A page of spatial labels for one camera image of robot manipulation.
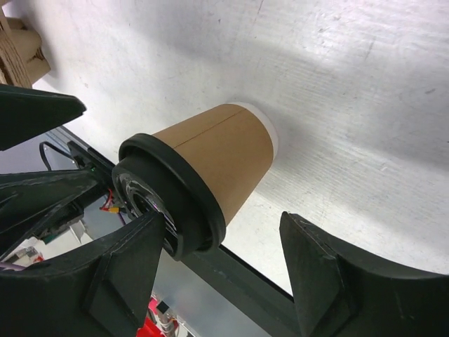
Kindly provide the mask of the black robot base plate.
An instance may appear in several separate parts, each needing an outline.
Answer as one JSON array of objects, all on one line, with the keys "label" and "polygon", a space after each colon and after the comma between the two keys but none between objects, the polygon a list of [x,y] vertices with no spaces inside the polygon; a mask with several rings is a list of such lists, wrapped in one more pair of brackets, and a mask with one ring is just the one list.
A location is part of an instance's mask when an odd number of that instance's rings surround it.
[{"label": "black robot base plate", "polygon": [[272,336],[299,336],[293,297],[222,246],[180,260]]}]

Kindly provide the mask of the brown paper coffee cup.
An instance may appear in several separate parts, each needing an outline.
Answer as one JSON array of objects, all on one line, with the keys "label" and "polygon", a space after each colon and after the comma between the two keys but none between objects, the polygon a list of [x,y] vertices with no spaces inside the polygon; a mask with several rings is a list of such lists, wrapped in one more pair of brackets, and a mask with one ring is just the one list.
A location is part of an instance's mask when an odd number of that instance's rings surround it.
[{"label": "brown paper coffee cup", "polygon": [[154,134],[207,184],[230,223],[270,169],[279,139],[267,115],[250,103],[218,105]]}]

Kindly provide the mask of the black plastic cup lid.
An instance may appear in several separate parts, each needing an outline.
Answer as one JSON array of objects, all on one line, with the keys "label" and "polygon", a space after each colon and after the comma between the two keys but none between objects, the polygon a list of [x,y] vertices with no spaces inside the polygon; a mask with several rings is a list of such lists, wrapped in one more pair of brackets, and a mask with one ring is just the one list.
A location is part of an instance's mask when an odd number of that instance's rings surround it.
[{"label": "black plastic cup lid", "polygon": [[163,216],[163,247],[175,260],[215,250],[225,238],[213,193],[186,159],[154,136],[138,133],[122,142],[112,182],[131,218],[152,211]]}]

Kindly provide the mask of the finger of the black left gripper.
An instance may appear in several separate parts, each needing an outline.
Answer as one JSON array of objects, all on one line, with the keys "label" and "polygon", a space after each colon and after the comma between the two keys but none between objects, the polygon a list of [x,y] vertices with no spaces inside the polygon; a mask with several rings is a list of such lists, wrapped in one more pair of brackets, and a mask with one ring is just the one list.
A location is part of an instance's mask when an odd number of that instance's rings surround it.
[{"label": "finger of the black left gripper", "polygon": [[56,231],[103,195],[105,184],[89,169],[2,174],[1,252]]},{"label": "finger of the black left gripper", "polygon": [[79,118],[86,106],[76,97],[1,85],[1,150]]}]

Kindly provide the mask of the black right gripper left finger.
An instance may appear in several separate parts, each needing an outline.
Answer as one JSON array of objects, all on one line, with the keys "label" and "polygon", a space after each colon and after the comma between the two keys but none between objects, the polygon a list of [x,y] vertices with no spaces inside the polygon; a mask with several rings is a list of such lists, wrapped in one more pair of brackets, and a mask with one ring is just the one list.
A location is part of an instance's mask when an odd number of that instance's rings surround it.
[{"label": "black right gripper left finger", "polygon": [[165,235],[148,213],[77,249],[1,272],[2,336],[136,336]]}]

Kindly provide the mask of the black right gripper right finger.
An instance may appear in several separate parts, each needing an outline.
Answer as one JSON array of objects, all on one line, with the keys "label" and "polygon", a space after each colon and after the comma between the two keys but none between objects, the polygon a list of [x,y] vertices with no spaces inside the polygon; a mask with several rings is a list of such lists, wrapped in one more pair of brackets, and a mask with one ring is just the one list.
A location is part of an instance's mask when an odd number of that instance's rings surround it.
[{"label": "black right gripper right finger", "polygon": [[395,263],[284,212],[302,336],[447,336],[448,276]]}]

